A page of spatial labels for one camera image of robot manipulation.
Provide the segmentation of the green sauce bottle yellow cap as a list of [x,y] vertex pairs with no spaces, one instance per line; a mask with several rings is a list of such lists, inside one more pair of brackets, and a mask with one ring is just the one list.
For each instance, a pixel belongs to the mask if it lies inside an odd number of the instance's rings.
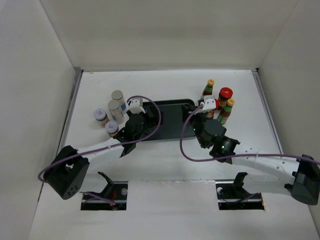
[[214,89],[214,84],[215,84],[215,80],[214,79],[209,79],[207,81],[207,84],[204,88],[204,90],[202,91],[202,95],[203,96],[210,96],[213,94],[213,89]]
[[234,104],[235,100],[233,98],[227,100],[226,105],[223,107],[223,109],[220,111],[217,117],[219,123],[224,125],[227,122],[229,116],[231,115]]

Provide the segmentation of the tall jar silver lid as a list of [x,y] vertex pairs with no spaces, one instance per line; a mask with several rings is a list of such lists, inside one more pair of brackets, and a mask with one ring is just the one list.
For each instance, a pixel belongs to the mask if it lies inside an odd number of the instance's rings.
[[110,100],[107,106],[113,120],[119,125],[122,124],[124,122],[124,115],[119,102],[117,100]]

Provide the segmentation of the tall jar blue label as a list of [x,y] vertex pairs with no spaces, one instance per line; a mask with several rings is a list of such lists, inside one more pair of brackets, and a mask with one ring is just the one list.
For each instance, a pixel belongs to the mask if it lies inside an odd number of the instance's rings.
[[126,101],[125,101],[125,98],[124,98],[124,95],[123,95],[122,91],[120,91],[120,90],[114,90],[114,91],[111,93],[111,98],[112,98],[113,100],[118,101],[122,113],[125,114],[125,113],[127,112],[127,103],[126,103]]

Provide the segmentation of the small jar red lid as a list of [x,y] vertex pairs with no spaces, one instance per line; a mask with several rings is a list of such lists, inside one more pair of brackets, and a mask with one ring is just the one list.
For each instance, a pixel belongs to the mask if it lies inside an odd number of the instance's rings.
[[219,108],[219,101],[217,99],[214,99],[214,102],[215,102],[215,108],[213,110],[210,110],[206,116],[206,119],[207,120],[210,120],[210,119],[213,119],[214,118],[214,115],[215,115],[215,112],[216,110]]

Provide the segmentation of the small jar white lid front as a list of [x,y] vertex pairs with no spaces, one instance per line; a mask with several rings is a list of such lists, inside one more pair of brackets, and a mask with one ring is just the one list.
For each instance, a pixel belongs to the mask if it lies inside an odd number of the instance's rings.
[[112,138],[118,133],[119,125],[115,121],[108,121],[105,124],[105,130],[109,134],[109,136]]

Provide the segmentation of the small jar white lid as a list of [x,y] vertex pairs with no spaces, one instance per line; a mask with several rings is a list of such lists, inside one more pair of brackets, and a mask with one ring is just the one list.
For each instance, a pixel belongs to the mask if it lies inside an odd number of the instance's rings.
[[103,108],[96,109],[93,113],[93,116],[103,128],[109,121],[107,112]]
[[112,138],[118,133],[119,125],[115,121],[108,121],[105,124],[105,130],[109,134],[109,136]]

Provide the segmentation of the large jar red lid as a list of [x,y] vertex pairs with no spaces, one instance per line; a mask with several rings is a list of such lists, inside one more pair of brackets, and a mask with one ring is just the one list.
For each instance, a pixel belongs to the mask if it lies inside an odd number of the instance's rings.
[[221,88],[221,90],[219,91],[219,96],[218,96],[218,111],[222,110],[225,105],[227,104],[227,101],[229,99],[231,99],[233,96],[233,91],[231,88],[229,87],[223,87]]

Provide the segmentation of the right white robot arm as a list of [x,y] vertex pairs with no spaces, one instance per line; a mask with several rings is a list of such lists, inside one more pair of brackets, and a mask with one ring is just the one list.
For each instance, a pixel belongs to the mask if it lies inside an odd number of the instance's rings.
[[216,119],[207,120],[207,104],[182,106],[183,128],[191,125],[201,148],[209,149],[204,162],[220,162],[255,169],[260,174],[239,172],[234,178],[232,192],[238,198],[248,193],[287,195],[296,201],[316,206],[320,197],[320,162],[312,156],[262,153],[242,146],[226,136],[226,128]]

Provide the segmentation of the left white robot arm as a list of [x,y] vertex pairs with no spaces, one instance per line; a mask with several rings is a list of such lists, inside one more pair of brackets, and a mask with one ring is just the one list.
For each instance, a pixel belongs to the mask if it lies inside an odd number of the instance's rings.
[[137,143],[156,133],[162,115],[158,106],[154,109],[154,117],[150,117],[142,110],[134,113],[129,108],[125,126],[104,142],[79,149],[70,145],[63,147],[53,162],[39,174],[39,179],[50,185],[63,200],[78,192],[108,199],[112,195],[112,182],[103,173],[103,168],[108,161],[128,155]]

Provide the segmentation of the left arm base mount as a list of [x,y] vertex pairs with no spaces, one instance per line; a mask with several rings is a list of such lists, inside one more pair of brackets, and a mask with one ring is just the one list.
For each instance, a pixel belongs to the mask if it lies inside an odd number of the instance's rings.
[[112,181],[102,171],[88,173],[79,190],[82,211],[125,211],[128,182]]

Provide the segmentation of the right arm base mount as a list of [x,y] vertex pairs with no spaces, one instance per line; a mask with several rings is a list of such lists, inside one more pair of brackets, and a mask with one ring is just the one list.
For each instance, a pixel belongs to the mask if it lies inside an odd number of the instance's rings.
[[244,186],[246,172],[239,172],[235,179],[217,180],[215,188],[218,208],[221,211],[264,210],[264,201],[259,192],[249,193]]

